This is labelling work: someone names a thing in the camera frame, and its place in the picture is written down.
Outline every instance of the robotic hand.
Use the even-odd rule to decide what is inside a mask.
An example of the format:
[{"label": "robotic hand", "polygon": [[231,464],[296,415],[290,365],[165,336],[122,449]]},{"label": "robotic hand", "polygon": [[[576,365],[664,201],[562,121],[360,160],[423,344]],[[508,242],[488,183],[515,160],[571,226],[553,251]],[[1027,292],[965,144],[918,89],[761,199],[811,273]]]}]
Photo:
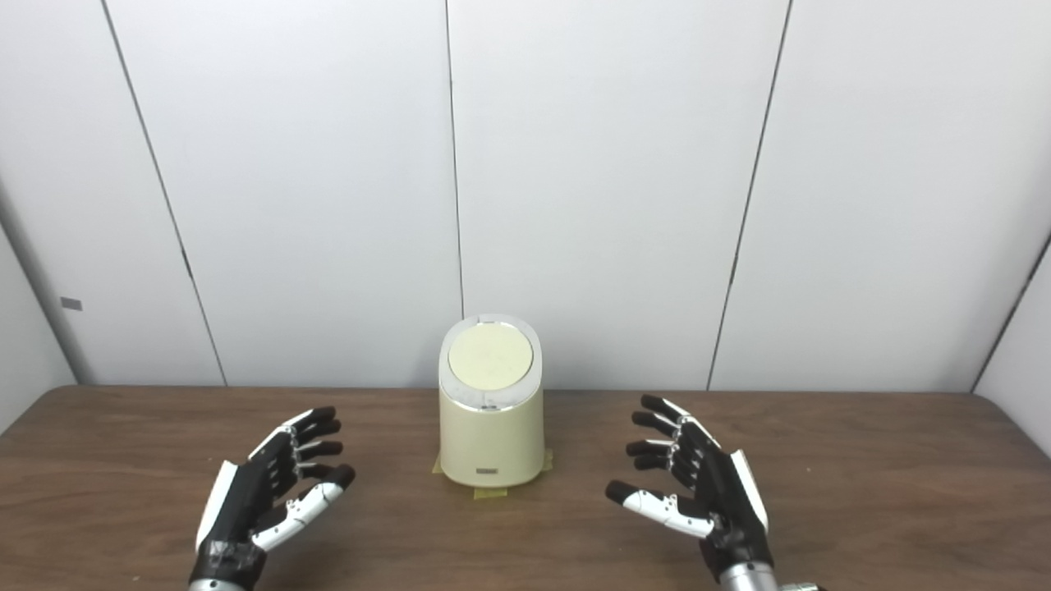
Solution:
[{"label": "robotic hand", "polygon": [[671,441],[627,444],[639,470],[672,473],[693,497],[612,481],[605,495],[625,509],[700,539],[704,562],[723,591],[819,591],[812,584],[779,588],[766,543],[768,521],[759,488],[743,451],[727,454],[710,433],[682,408],[642,395],[652,412],[632,414],[636,425],[657,429]]},{"label": "robotic hand", "polygon": [[[223,462],[198,529],[190,591],[251,591],[267,552],[343,494],[354,480],[353,468],[309,462],[343,451],[341,443],[314,441],[339,427],[334,408],[308,410],[274,429],[246,463]],[[273,507],[301,478],[321,482]]]}]

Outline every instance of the white wall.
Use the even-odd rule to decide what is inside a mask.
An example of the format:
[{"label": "white wall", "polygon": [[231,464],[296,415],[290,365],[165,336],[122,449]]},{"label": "white wall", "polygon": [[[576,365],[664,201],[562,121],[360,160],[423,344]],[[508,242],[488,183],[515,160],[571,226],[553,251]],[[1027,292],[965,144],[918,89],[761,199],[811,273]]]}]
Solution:
[{"label": "white wall", "polygon": [[0,433],[73,372],[0,228]]},{"label": "white wall", "polygon": [[444,0],[109,6],[229,383],[436,383],[460,319]]},{"label": "white wall", "polygon": [[795,4],[713,389],[970,390],[1051,228],[1049,22]]},{"label": "white wall", "polygon": [[785,6],[450,0],[465,309],[549,386],[704,387]]},{"label": "white wall", "polygon": [[975,393],[995,402],[1051,455],[1051,265],[1036,271]]},{"label": "white wall", "polygon": [[0,212],[80,378],[222,384],[101,4],[0,2]]}]

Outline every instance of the small label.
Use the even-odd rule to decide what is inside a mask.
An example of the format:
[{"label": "small label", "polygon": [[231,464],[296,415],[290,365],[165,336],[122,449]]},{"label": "small label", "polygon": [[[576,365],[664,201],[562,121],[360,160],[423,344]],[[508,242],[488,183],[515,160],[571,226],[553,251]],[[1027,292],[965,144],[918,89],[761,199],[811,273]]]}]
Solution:
[{"label": "small label", "polygon": [[59,304],[67,310],[77,310],[78,312],[84,310],[84,305],[80,303],[80,300],[73,298],[59,298]]}]

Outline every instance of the brown tabletop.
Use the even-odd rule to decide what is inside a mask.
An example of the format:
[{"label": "brown tabletop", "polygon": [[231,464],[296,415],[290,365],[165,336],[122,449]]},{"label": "brown tabletop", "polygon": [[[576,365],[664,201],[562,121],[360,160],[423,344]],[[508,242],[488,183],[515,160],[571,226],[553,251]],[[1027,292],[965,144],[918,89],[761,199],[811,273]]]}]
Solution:
[{"label": "brown tabletop", "polygon": [[[782,584],[830,591],[1047,589],[1051,462],[965,394],[677,392],[748,453]],[[0,588],[183,589],[224,458],[334,405],[347,495],[275,550],[257,587],[327,590],[717,589],[697,545],[603,495],[635,472],[638,392],[549,392],[554,469],[502,498],[431,473],[426,390],[68,387],[0,436]]]}]

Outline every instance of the masking tape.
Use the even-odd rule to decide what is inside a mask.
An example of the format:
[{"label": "masking tape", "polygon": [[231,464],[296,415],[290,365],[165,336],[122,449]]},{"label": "masking tape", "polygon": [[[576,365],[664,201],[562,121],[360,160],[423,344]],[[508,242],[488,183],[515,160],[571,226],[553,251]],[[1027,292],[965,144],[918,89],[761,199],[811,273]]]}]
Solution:
[{"label": "masking tape", "polygon": [[479,498],[496,498],[497,496],[507,496],[508,489],[506,488],[476,488],[474,489],[474,500]]}]

